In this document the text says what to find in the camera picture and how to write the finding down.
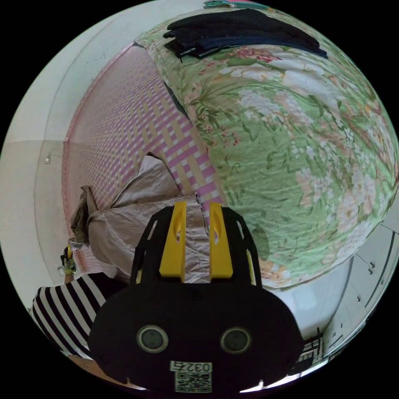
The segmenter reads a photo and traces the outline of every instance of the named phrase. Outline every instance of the yellow bracket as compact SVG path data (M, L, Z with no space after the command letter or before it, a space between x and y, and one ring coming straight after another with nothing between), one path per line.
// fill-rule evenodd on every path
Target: yellow bracket
M218 202L211 202L210 204L209 243L210 280L212 281L214 278L231 278L233 276L232 259L224 225L222 206Z
M68 249L67 249L67 255L66 255L66 256L67 256L67 258L68 258L68 260L69 260L69 259L72 258L72 249L71 249L71 246L70 246L70 245L68 245L67 248L68 248Z
M181 283L185 279L186 206L185 201L175 203L159 268L162 277L179 278Z

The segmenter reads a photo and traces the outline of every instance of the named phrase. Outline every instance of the striped shirt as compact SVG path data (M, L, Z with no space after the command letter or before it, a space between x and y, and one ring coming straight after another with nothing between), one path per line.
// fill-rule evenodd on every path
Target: striped shirt
M68 284L39 288L29 314L65 355L91 359L87 339L96 314L125 287L104 273L85 274Z

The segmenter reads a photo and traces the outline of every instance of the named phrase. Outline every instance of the folded clothes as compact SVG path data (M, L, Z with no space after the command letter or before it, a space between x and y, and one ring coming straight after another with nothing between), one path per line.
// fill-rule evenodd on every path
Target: folded clothes
M289 46L327 58L316 39L257 10L200 14L175 21L167 28L163 36L174 40L165 47L177 58L204 58L222 49L250 44Z
M269 7L267 5L259 4L249 0L211 0L205 1L204 8L213 7L229 7L229 8L257 8L267 10Z
M210 54L218 52L222 49L229 49L238 46L248 46L251 44L271 44L276 46L292 47L294 49L304 50L310 53L314 53L321 57L327 58L327 53L322 49L309 49L298 43L282 41L267 37L220 37L211 39L200 39L196 43L191 45L182 46L177 41L173 40L169 42L165 47L175 53L178 58L182 58L185 55L192 55L196 58L204 58Z

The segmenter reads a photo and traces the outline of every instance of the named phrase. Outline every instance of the white cabinet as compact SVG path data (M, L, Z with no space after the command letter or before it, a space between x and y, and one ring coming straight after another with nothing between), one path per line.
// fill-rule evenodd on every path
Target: white cabinet
M378 284L374 289L373 296L369 299L368 303L366 303L367 313L372 311L372 309L374 308L377 301L379 301L387 284L389 283L389 280L390 280L398 262L399 262L399 235L395 234L394 242L393 242L393 245L391 248L391 252L389 254L389 258L387 259L387 265L385 267L385 270L382 273L381 278L378 281Z
M346 322L344 329L344 335L346 337L351 335L352 332L356 330L366 318L365 303L363 302L361 295L351 283L351 277L352 276L349 277L348 286L346 287L340 304L340 307L342 306L346 309L347 313L345 313L345 315L349 318L349 322L344 320L344 322Z
M331 323L328 325L327 329L323 333L324 354L331 352L344 339L341 332L342 321L337 313L334 315L334 318L331 320Z
M381 259L377 264L367 263L358 255L355 255L353 258L350 282L358 292L365 306L369 303L375 287L379 283L379 279L384 270L385 260L382 262Z
M390 211L381 224L399 233L399 194L396 196Z
M357 251L360 258L371 267L374 266L375 273L382 273L391 246L392 235L392 230L378 225Z

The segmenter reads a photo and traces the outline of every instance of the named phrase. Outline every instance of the green floral fabric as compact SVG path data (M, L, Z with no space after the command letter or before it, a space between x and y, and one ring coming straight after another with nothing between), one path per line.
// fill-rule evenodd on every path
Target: green floral fabric
M349 57L292 16L262 12L315 37L328 59L256 45L180 61L162 37L173 20L136 41L207 145L228 206L252 231L264 285L282 288L342 264L382 221L398 191L399 145Z

